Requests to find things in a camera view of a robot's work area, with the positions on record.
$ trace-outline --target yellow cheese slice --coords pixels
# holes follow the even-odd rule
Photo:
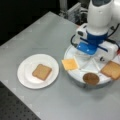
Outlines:
[[[74,58],[62,60],[62,64],[65,70],[75,70],[78,69],[78,65]]]

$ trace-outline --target round cookie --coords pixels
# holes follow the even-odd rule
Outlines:
[[[95,73],[86,73],[83,76],[83,80],[89,85],[97,85],[99,82],[99,77]]]

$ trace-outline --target food item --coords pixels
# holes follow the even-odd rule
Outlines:
[[[86,73],[83,76],[83,80],[90,85],[97,85],[99,82],[99,77],[94,73]]]
[[[120,78],[120,65],[113,61],[109,61],[100,72],[111,77],[113,80],[117,80]]]
[[[78,69],[78,65],[74,58],[62,60],[65,70]]]
[[[52,69],[50,67],[39,64],[37,68],[33,71],[32,75],[41,80],[46,80],[51,71]]]

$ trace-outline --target brown food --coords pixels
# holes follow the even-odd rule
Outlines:
[[[51,71],[52,69],[50,67],[39,64],[37,68],[33,71],[32,75],[41,80],[46,80]]]
[[[99,77],[94,73],[86,73],[83,76],[83,80],[90,85],[97,85],[99,82]]]
[[[120,78],[120,65],[113,61],[109,61],[100,72],[111,77],[113,80],[117,80]]]

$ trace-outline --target table surface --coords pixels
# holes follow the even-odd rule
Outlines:
[[[77,86],[62,66],[76,28],[74,23],[47,13],[0,47],[0,81],[42,120],[120,120],[119,80],[86,90]],[[17,78],[20,63],[34,54],[51,55],[59,64],[56,81],[43,89],[26,88]]]

